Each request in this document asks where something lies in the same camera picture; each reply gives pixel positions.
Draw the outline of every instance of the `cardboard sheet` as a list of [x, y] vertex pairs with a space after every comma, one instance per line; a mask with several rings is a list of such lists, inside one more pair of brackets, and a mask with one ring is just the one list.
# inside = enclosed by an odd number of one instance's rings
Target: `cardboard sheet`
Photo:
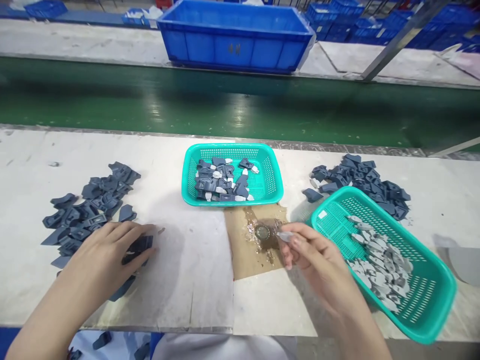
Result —
[[[225, 209], [224, 213], [234, 280], [284, 267], [275, 233], [281, 224], [287, 222], [287, 209], [271, 204], [231, 207]], [[256, 236], [260, 227], [269, 230], [266, 240], [262, 241]]]

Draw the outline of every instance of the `metal frame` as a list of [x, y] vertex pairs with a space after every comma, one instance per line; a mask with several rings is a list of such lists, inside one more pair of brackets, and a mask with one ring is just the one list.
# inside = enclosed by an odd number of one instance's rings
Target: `metal frame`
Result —
[[426, 2], [406, 23], [402, 30], [385, 46], [383, 51], [361, 74], [363, 81], [370, 82], [412, 40], [423, 27], [437, 15], [450, 0]]

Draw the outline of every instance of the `green plastic basket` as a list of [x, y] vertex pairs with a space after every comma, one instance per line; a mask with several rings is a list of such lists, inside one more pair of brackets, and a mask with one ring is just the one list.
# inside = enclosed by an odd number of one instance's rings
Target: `green plastic basket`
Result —
[[[258, 174], [248, 172], [248, 188], [253, 201], [205, 201], [197, 199], [195, 174], [200, 159], [210, 163], [212, 157], [233, 159], [233, 181], [242, 174], [239, 163], [247, 158], [258, 170]], [[181, 196], [192, 206], [234, 207], [275, 204], [284, 195], [284, 185], [280, 175], [279, 163], [274, 151], [261, 143], [205, 143], [190, 146], [185, 154], [181, 175]]]
[[407, 298], [400, 297], [398, 313], [388, 310], [350, 269], [366, 300], [384, 312], [410, 339], [425, 345], [433, 343], [447, 320], [457, 292], [452, 272], [399, 222], [352, 186], [336, 191], [311, 216], [312, 227], [332, 240], [346, 260], [367, 259], [364, 247], [350, 237], [359, 231], [348, 221], [349, 215], [358, 216], [377, 233], [387, 235], [389, 242], [413, 264], [408, 280], [410, 292]]

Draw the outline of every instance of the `pile of plastic parts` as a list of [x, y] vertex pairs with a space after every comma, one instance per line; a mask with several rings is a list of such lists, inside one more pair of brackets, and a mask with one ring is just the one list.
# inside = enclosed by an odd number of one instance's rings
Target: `pile of plastic parts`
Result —
[[[375, 170], [375, 161], [362, 161], [360, 155], [346, 154], [338, 166], [327, 170], [325, 165], [315, 167], [310, 173], [310, 183], [320, 193], [332, 194], [341, 187], [348, 186], [362, 190], [395, 220], [403, 220], [409, 212], [405, 201], [410, 200], [404, 189], [391, 181], [381, 181]], [[330, 183], [321, 185], [323, 180]], [[323, 196], [313, 189], [306, 189], [303, 194], [310, 203]]]
[[397, 305], [401, 305], [410, 292], [412, 262], [389, 243], [387, 235], [376, 233], [373, 226], [359, 217], [348, 216], [348, 221], [360, 231], [350, 235], [352, 240], [365, 246], [367, 254], [366, 260], [347, 260], [348, 265], [387, 309], [398, 313]]
[[[83, 241], [92, 232], [112, 220], [113, 215], [119, 209], [119, 222], [132, 221], [137, 217], [131, 205], [122, 206], [122, 198], [133, 189], [132, 185], [137, 179], [140, 179], [140, 174], [119, 162], [109, 164], [108, 167], [112, 170], [112, 175], [92, 177], [90, 182], [83, 187], [81, 195], [84, 201], [82, 203], [75, 205], [79, 197], [72, 193], [50, 201], [57, 212], [45, 217], [43, 225], [47, 229], [55, 229], [55, 231], [41, 244], [60, 246], [58, 248], [60, 257], [51, 263], [53, 266], [63, 269], [82, 246]], [[139, 237], [128, 249], [122, 263], [129, 263], [143, 251], [151, 248], [152, 243], [153, 236]], [[135, 276], [131, 276], [110, 300], [116, 301], [122, 297], [134, 280]]]
[[253, 201], [254, 197], [250, 195], [249, 170], [255, 174], [259, 169], [248, 161], [242, 159], [238, 167], [243, 169], [242, 174], [234, 181], [234, 167], [229, 165], [233, 162], [229, 158], [212, 157], [211, 163], [202, 159], [198, 161], [195, 174], [195, 189], [198, 191], [197, 198], [208, 202], [226, 202], [226, 201]]

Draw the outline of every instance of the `workbench surface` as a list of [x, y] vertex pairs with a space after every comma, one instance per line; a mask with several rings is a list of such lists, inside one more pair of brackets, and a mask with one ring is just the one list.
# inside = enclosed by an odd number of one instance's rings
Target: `workbench surface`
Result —
[[[108, 164], [129, 165], [142, 175], [127, 196], [140, 223], [165, 231], [159, 252], [117, 302], [104, 304], [85, 324], [119, 330], [330, 336], [325, 314], [296, 270], [284, 268], [233, 282], [231, 252], [221, 208], [195, 208], [181, 197], [187, 148], [233, 142], [161, 134], [0, 130], [0, 326], [21, 326], [55, 280], [56, 246], [40, 243], [52, 232], [42, 219], [54, 213], [50, 199], [80, 194], [90, 177], [110, 174]], [[301, 190], [314, 166], [333, 168], [342, 153], [274, 149], [285, 194], [280, 204], [291, 221], [313, 209]], [[426, 246], [480, 247], [480, 162], [363, 155], [383, 180], [411, 195], [401, 223]], [[58, 162], [59, 167], [49, 163]], [[439, 336], [480, 341], [480, 289], [458, 282], [458, 294]], [[405, 336], [376, 312], [386, 338]]]

